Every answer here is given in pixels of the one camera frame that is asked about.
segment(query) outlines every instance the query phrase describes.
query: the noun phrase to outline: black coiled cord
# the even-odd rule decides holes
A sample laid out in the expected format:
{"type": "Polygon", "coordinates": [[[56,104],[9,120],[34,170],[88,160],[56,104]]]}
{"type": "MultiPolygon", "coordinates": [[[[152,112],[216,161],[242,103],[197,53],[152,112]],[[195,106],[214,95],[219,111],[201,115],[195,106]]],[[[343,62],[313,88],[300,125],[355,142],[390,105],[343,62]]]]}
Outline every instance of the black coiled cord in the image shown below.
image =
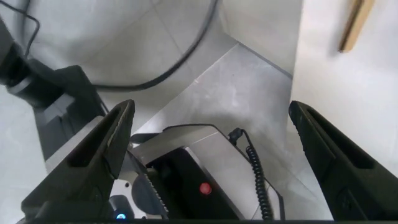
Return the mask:
{"type": "Polygon", "coordinates": [[[266,178],[264,177],[264,172],[261,167],[261,162],[259,156],[250,140],[248,133],[242,129],[242,132],[248,140],[249,146],[246,148],[246,153],[248,154],[251,166],[253,168],[254,176],[256,178],[256,193],[259,199],[261,216],[263,220],[273,220],[272,208],[269,203],[267,189],[266,189],[266,178]]]}

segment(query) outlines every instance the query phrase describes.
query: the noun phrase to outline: black cable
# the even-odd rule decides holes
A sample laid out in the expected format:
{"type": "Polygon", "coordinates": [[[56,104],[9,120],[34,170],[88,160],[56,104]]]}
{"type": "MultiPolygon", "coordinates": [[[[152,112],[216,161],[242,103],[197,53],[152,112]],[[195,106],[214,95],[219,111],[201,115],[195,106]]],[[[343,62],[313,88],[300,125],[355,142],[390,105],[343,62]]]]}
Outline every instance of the black cable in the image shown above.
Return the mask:
{"type": "Polygon", "coordinates": [[[209,6],[209,10],[199,31],[197,37],[193,41],[192,45],[188,48],[188,50],[182,55],[182,57],[165,73],[159,75],[158,77],[154,78],[145,83],[141,83],[138,85],[106,85],[106,84],[93,84],[98,91],[141,91],[146,90],[150,87],[156,86],[170,77],[177,69],[184,64],[185,61],[191,56],[191,54],[195,51],[198,47],[202,39],[204,38],[205,34],[207,33],[208,29],[210,28],[211,22],[214,18],[216,8],[217,8],[218,0],[213,0],[213,2],[209,6]]]}
{"type": "MultiPolygon", "coordinates": [[[[30,47],[32,46],[32,43],[33,43],[34,39],[36,38],[37,33],[40,30],[40,22],[36,18],[28,15],[28,13],[27,13],[27,11],[29,9],[29,5],[30,5],[30,0],[28,0],[24,4],[24,9],[18,9],[16,7],[13,7],[10,4],[4,2],[3,0],[0,0],[0,4],[2,4],[3,6],[6,6],[7,8],[9,8],[11,10],[13,10],[14,12],[18,12],[18,13],[23,15],[23,17],[21,19],[21,27],[23,27],[23,29],[21,29],[22,30],[21,32],[24,32],[24,30],[25,30],[24,27],[25,27],[25,19],[26,18],[28,18],[28,19],[30,19],[30,20],[32,20],[32,21],[34,21],[36,23],[36,28],[33,31],[32,37],[29,39],[29,42],[27,44],[26,51],[25,51],[25,54],[24,54],[24,56],[27,57],[29,55],[29,52],[30,52],[30,47]]],[[[21,34],[21,40],[23,41],[23,44],[24,44],[24,34],[21,34]]]]}
{"type": "Polygon", "coordinates": [[[259,156],[250,140],[249,134],[246,130],[242,129],[243,134],[248,140],[249,146],[246,148],[246,153],[248,154],[251,166],[253,168],[254,176],[256,178],[256,193],[259,199],[261,216],[263,220],[273,220],[272,208],[269,203],[267,189],[266,189],[266,178],[264,177],[264,172],[262,170],[261,162],[259,156]]]}
{"type": "MultiPolygon", "coordinates": [[[[141,90],[146,90],[146,89],[148,89],[150,87],[153,87],[153,86],[156,86],[156,85],[162,83],[164,80],[166,80],[168,77],[170,77],[175,71],[177,71],[188,60],[188,58],[191,56],[191,54],[199,46],[199,44],[203,40],[204,36],[208,32],[208,29],[210,28],[211,22],[213,21],[213,18],[215,16],[215,12],[216,12],[216,8],[217,8],[217,3],[218,3],[218,0],[213,0],[213,2],[210,4],[209,10],[208,10],[207,15],[205,17],[205,20],[203,21],[202,27],[201,27],[197,37],[193,41],[192,45],[181,56],[181,58],[171,68],[169,68],[165,73],[159,75],[158,77],[154,78],[153,80],[150,80],[148,82],[141,83],[141,84],[138,84],[138,85],[120,85],[119,86],[119,85],[106,85],[106,84],[95,84],[94,83],[93,84],[94,87],[97,90],[99,90],[99,91],[141,91],[141,90]]],[[[38,20],[33,18],[32,16],[28,15],[27,12],[29,10],[29,6],[30,6],[30,0],[27,0],[25,2],[25,4],[24,4],[25,11],[22,11],[22,10],[19,10],[19,9],[15,10],[15,11],[21,13],[22,15],[24,15],[24,17],[21,20],[21,25],[20,25],[22,41],[24,41],[24,39],[25,39],[24,38],[24,35],[25,35],[24,31],[25,31],[25,20],[26,20],[26,17],[28,17],[29,19],[32,19],[37,24],[36,30],[32,34],[32,38],[30,39],[30,41],[27,44],[26,53],[25,53],[26,57],[29,54],[30,46],[32,45],[33,40],[34,40],[35,36],[37,35],[37,33],[39,31],[39,27],[40,27],[40,23],[38,22],[38,20]]]]}

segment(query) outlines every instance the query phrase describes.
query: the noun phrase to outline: blue light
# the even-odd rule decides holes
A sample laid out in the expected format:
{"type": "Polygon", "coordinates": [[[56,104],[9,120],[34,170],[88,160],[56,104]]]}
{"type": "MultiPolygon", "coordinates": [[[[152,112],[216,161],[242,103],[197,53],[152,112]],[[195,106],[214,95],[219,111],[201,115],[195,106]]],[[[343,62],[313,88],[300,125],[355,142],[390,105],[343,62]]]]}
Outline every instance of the blue light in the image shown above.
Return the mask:
{"type": "Polygon", "coordinates": [[[119,215],[116,216],[116,219],[126,219],[126,215],[123,213],[120,213],[119,215]]]}

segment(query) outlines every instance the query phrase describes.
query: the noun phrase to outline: red button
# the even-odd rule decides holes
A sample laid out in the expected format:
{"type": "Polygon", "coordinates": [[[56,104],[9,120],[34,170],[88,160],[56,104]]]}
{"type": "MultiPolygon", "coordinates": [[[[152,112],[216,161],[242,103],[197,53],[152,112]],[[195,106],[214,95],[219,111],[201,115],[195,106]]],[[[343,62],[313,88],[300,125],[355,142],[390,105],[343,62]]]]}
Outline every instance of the red button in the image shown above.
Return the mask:
{"type": "Polygon", "coordinates": [[[210,186],[210,184],[204,182],[204,183],[201,183],[199,190],[202,194],[209,195],[211,193],[211,186],[210,186]]]}

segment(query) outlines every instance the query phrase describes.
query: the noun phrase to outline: wooden stick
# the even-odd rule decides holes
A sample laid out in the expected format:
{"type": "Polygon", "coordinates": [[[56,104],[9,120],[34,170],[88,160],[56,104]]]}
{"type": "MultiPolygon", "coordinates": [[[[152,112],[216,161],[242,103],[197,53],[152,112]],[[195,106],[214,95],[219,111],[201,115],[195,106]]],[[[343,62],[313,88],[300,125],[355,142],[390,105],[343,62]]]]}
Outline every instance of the wooden stick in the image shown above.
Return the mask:
{"type": "Polygon", "coordinates": [[[340,52],[349,52],[354,47],[373,4],[374,0],[354,0],[351,14],[349,15],[349,19],[344,30],[343,38],[340,42],[340,52]]]}

